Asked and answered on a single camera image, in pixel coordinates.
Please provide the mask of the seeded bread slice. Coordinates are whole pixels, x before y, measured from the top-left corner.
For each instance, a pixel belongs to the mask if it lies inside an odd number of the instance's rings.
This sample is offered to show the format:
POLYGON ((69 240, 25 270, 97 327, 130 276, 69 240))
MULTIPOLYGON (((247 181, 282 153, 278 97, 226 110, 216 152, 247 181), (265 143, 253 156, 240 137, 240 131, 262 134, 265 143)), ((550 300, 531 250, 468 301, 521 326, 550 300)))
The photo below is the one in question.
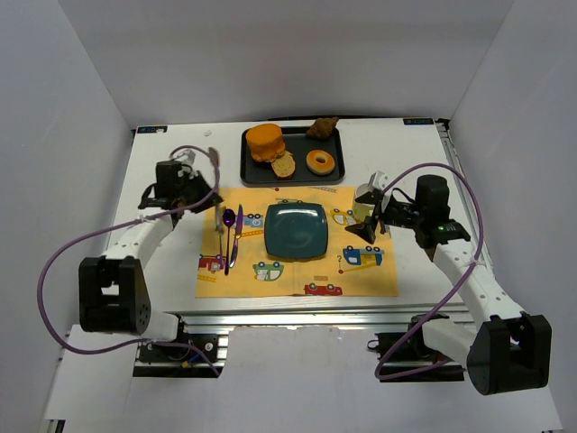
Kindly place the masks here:
POLYGON ((276 158, 271 163, 271 168, 277 179, 279 180, 290 179, 295 173, 297 168, 293 154, 289 151, 285 151, 281 156, 276 158))

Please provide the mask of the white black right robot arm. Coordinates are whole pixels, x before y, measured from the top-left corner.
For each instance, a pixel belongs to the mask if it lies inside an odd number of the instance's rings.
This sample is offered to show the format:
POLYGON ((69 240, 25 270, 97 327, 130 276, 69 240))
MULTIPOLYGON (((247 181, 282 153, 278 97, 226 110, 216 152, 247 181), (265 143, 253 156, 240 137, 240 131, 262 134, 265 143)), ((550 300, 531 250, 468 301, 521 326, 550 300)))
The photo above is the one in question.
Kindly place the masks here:
POLYGON ((548 384, 552 328, 542 315, 531 315, 499 285, 483 264, 467 230, 450 217, 449 187, 438 175, 418 177, 407 202, 393 197, 387 176, 377 171, 357 199, 373 206, 370 216, 348 232, 374 244, 389 226, 414 232, 418 246, 451 282, 476 326, 454 323, 439 308, 415 316, 407 333, 380 357, 385 364, 404 344, 417 352, 437 353, 438 364, 455 362, 482 395, 543 388, 548 384))

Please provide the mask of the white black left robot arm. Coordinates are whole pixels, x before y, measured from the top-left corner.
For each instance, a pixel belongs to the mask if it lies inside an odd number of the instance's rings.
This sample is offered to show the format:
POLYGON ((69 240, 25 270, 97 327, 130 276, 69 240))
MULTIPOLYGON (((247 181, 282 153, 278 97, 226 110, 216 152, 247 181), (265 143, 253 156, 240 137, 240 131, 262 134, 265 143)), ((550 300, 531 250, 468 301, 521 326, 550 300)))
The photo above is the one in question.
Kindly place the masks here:
POLYGON ((168 342, 177 338, 179 318, 152 307, 144 269, 186 207, 200 213, 223 199, 193 168, 192 155, 158 162, 155 176, 142 193, 138 223, 102 255, 79 265, 79 321, 86 332, 168 342))

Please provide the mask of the orange bread loaf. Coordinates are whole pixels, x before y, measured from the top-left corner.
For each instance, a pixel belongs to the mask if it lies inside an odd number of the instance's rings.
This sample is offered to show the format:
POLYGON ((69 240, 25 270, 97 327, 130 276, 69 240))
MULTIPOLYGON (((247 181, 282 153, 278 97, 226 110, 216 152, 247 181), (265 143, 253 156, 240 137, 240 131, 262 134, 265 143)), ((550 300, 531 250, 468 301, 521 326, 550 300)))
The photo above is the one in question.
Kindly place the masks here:
POLYGON ((286 151, 282 130, 276 124, 256 125, 247 131, 245 138, 256 162, 272 162, 286 151))

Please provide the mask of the pale green mug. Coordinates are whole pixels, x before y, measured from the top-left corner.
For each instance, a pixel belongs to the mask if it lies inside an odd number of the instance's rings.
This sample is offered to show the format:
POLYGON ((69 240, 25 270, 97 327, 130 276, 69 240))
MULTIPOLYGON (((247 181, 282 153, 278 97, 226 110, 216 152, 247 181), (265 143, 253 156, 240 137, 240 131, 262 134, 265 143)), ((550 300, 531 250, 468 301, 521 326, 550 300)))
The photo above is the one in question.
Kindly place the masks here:
POLYGON ((362 185, 360 185, 354 192, 352 212, 353 212, 353 217, 358 222, 362 222, 365 217, 369 217, 372 214, 372 211, 374 209, 373 204, 360 203, 357 201, 357 199, 360 196, 362 196, 368 192, 369 192, 369 185, 367 183, 363 183, 362 185))

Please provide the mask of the purple iridescent spoon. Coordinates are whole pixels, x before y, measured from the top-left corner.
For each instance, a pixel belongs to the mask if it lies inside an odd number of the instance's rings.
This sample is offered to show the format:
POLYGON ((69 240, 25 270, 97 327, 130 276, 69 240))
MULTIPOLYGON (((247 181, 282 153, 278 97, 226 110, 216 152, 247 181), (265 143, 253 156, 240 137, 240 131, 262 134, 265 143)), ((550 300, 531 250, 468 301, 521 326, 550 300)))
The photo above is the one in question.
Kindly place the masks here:
POLYGON ((224 275, 227 276, 230 271, 230 235, 231 229, 235 224, 236 214, 230 208, 226 208, 223 213, 223 223, 227 229, 226 232, 226 255, 225 255, 225 265, 224 265, 224 275))

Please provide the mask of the glazed donut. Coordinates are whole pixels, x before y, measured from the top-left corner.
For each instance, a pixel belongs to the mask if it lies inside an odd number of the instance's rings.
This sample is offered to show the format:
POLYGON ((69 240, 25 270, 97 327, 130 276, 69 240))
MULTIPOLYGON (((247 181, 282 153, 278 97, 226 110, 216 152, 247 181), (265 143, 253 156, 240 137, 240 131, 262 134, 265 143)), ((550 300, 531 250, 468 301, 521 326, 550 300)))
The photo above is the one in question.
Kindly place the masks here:
POLYGON ((313 150, 306 157, 307 168, 315 175, 325 176, 334 171, 334 157, 322 150, 313 150))

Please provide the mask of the black baking tray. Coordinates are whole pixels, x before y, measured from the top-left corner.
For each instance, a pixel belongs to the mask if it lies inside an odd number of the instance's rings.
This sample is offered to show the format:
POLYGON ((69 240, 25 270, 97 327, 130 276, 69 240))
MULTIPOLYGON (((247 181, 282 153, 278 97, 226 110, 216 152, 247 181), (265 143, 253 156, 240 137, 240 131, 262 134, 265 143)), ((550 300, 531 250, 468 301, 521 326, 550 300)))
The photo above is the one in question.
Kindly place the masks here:
POLYGON ((289 186, 314 186, 335 185, 342 181, 345 175, 343 149, 340 131, 335 128, 327 140, 318 141, 306 137, 307 126, 282 126, 282 136, 286 144, 286 150, 292 153, 296 163, 296 171, 287 180, 276 177, 269 163, 256 162, 247 144, 245 130, 241 135, 241 162, 240 178, 244 185, 251 187, 278 187, 287 184, 289 186), (307 167, 307 155, 314 151, 328 152, 335 162, 334 169, 327 175, 316 175, 307 167))

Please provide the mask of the purple iridescent knife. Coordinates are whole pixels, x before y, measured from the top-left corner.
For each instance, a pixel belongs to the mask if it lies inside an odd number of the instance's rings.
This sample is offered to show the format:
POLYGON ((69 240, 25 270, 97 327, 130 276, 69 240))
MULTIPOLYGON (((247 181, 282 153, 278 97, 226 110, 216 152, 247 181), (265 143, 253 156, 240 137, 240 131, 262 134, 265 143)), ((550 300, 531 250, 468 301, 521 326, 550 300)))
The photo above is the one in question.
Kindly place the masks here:
POLYGON ((239 240, 241 237, 243 231, 243 206, 240 205, 238 207, 238 212, 236 214, 236 221, 235 221, 235 232, 234 232, 234 244, 233 244, 233 250, 231 252, 230 255, 230 262, 229 262, 229 267, 233 268, 236 260, 237 260, 237 256, 238 256, 238 244, 239 244, 239 240))

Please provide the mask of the dark teal square plate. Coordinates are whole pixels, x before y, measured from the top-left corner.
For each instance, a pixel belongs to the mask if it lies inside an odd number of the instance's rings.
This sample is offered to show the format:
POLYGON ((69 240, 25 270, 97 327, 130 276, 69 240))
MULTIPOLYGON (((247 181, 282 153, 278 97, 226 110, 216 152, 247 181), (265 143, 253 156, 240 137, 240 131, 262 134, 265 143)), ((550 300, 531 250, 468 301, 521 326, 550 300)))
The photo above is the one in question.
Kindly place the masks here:
POLYGON ((270 205, 264 220, 267 254, 290 261, 315 260, 328 249, 328 221, 322 205, 308 202, 270 205))

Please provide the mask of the brown croissant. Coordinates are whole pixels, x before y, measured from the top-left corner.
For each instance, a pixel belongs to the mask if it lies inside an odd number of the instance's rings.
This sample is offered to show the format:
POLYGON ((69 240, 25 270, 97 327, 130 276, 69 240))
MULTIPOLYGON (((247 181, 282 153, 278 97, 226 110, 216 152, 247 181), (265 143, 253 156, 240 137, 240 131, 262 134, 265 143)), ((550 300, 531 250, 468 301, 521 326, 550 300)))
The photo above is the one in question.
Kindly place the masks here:
POLYGON ((338 122, 339 118, 337 116, 317 118, 307 129, 306 137, 315 140, 327 140, 333 133, 338 122))

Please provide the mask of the yellow vehicle print placemat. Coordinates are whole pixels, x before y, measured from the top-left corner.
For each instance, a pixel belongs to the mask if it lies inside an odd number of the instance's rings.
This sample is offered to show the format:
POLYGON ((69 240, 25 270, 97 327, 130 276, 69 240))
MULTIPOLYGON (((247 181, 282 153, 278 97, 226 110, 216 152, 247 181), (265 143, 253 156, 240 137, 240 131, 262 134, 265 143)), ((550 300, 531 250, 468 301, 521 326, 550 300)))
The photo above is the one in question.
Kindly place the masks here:
POLYGON ((223 188, 242 221, 215 230, 205 213, 197 267, 199 298, 396 297, 390 233, 368 243, 356 224, 353 187, 223 188))

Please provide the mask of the aluminium table frame rail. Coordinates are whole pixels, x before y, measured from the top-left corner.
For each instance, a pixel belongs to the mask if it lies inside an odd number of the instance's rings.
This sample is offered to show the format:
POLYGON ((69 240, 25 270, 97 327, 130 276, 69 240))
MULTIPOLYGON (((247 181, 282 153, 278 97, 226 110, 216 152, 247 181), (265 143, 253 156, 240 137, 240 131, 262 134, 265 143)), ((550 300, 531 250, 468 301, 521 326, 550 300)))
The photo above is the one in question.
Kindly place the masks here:
MULTIPOLYGON (((196 156, 205 155, 210 161, 215 159, 215 150, 208 148, 202 150, 193 145, 181 145, 170 152, 161 161, 171 159, 170 156, 180 149, 193 149, 196 156)), ((464 176, 455 168, 441 162, 422 162, 413 168, 413 173, 417 179, 423 175, 438 175, 446 179, 448 187, 452 183, 464 183, 464 176)), ((399 191, 399 180, 390 180, 389 185, 392 188, 393 197, 399 191)), ((278 187, 251 187, 244 185, 243 188, 294 188, 294 187, 332 187, 333 185, 314 185, 314 186, 289 186, 287 184, 278 187)), ((220 195, 221 187, 209 187, 220 195)), ((398 201, 407 202, 414 198, 413 196, 403 196, 396 198, 398 201)), ((121 224, 122 233, 127 228, 138 223, 139 217, 133 221, 121 224)), ((202 244, 203 223, 199 229, 202 244)), ((387 227, 384 233, 390 233, 393 229, 400 228, 395 226, 387 227)), ((472 243, 477 245, 479 259, 481 261, 481 249, 484 237, 483 235, 471 236, 472 243)), ((184 270, 193 272, 194 281, 197 283, 197 267, 199 253, 196 253, 189 263, 184 265, 184 270)), ((315 311, 307 306, 311 300, 333 299, 344 301, 344 297, 327 297, 327 296, 291 296, 293 300, 299 303, 298 309, 273 309, 259 311, 240 311, 229 312, 226 314, 226 322, 229 326, 246 326, 246 327, 293 327, 300 329, 303 327, 319 325, 345 325, 350 322, 349 311, 346 307, 340 307, 337 310, 315 311)), ((177 338, 171 342, 151 340, 140 338, 133 335, 127 335, 130 342, 140 347, 138 353, 137 372, 141 377, 214 377, 220 374, 225 368, 225 361, 219 359, 214 350, 207 349, 205 343, 199 337, 199 329, 203 325, 218 318, 215 311, 192 311, 186 312, 183 308, 176 307, 167 311, 152 307, 160 312, 174 314, 179 318, 179 332, 177 338)), ((469 323, 463 326, 470 331, 474 331, 476 326, 470 314, 469 323)), ((373 347, 379 357, 376 377, 384 382, 398 381, 405 377, 416 376, 418 378, 437 379, 446 381, 468 375, 465 370, 455 362, 438 364, 440 358, 437 353, 421 353, 413 349, 410 344, 404 344, 392 357, 385 363, 380 362, 381 355, 386 352, 398 339, 382 340, 377 339, 373 347)))

